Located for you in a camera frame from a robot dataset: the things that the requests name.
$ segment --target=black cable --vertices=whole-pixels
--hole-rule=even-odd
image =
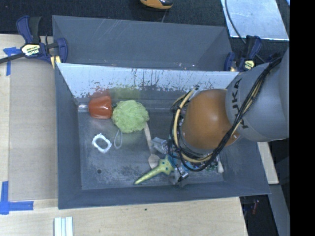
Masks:
[[[241,39],[241,41],[246,44],[246,41],[242,38],[241,34],[238,32],[238,30],[236,29],[233,21],[232,21],[232,18],[231,18],[231,15],[229,13],[229,10],[227,8],[227,0],[224,0],[224,4],[225,4],[225,10],[226,10],[226,14],[227,14],[227,17],[232,25],[232,27],[234,28],[236,34],[239,36],[239,38]],[[263,63],[266,63],[258,54],[255,55],[258,59],[260,59],[260,61],[262,61]]]

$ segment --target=green loofah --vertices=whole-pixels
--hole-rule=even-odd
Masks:
[[[131,133],[145,127],[149,113],[135,100],[120,101],[113,111],[112,120],[123,133]]]

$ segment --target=table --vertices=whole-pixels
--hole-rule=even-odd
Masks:
[[[3,48],[20,47],[19,35],[0,34]],[[28,62],[21,58],[19,62]],[[0,181],[9,179],[10,76],[0,65]],[[268,182],[279,183],[267,143],[259,143]],[[52,235],[55,217],[73,217],[74,235],[229,235],[247,236],[240,199],[225,198],[151,205],[58,210],[57,199],[34,201],[33,211],[0,215],[1,235]]]

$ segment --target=black carpet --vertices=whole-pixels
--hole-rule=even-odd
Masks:
[[[286,0],[276,1],[290,36],[290,8]],[[0,0],[0,15],[0,33],[9,34],[17,34],[16,20],[24,15],[41,16],[39,34],[48,36],[52,36],[52,15],[226,27],[220,0],[174,0],[174,6],[166,12],[146,8],[139,0]],[[234,52],[244,49],[243,42],[238,38],[230,38],[230,43]],[[285,41],[263,40],[259,55],[263,59],[274,53],[283,55],[288,47],[289,43]],[[288,146],[271,145],[274,159],[288,156]],[[289,206],[287,185],[284,194]],[[259,200],[255,214],[251,205],[253,200]],[[252,197],[252,200],[241,197],[241,201],[245,203],[249,236],[278,235],[267,196]]]

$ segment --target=gray bin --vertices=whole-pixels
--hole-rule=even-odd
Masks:
[[[67,17],[57,17],[57,20],[54,25],[58,30],[54,29],[54,32],[63,32],[63,35],[55,38],[65,37],[68,41],[72,38],[70,32],[75,31],[77,39],[82,39],[81,43],[77,40],[75,45],[69,45],[69,60],[76,61],[75,64],[58,63],[55,68],[60,209],[178,202],[270,192],[257,144],[246,139],[239,139],[220,154],[223,174],[206,170],[191,173],[184,187],[172,185],[168,176],[163,174],[142,185],[134,185],[134,181],[150,170],[150,152],[144,131],[124,134],[121,149],[111,148],[106,154],[101,154],[91,145],[94,135],[102,133],[113,142],[117,127],[110,119],[92,118],[78,106],[86,105],[89,96],[104,89],[110,91],[114,103],[135,99],[149,112],[152,138],[167,139],[172,118],[169,108],[178,96],[196,84],[204,89],[226,88],[237,73],[195,67],[183,69],[169,66],[169,63],[162,67],[143,68],[141,58],[131,60],[131,64],[139,65],[134,67],[131,64],[113,67],[106,63],[96,66],[94,59],[89,60],[90,64],[80,64],[80,59],[71,52],[76,45],[83,46],[85,31],[78,28],[69,30],[73,22],[67,24]],[[104,25],[100,19],[80,20],[81,25],[95,25],[96,22],[99,27]],[[225,44],[225,50],[229,50],[228,41]],[[224,60],[216,62],[217,68],[223,67]]]

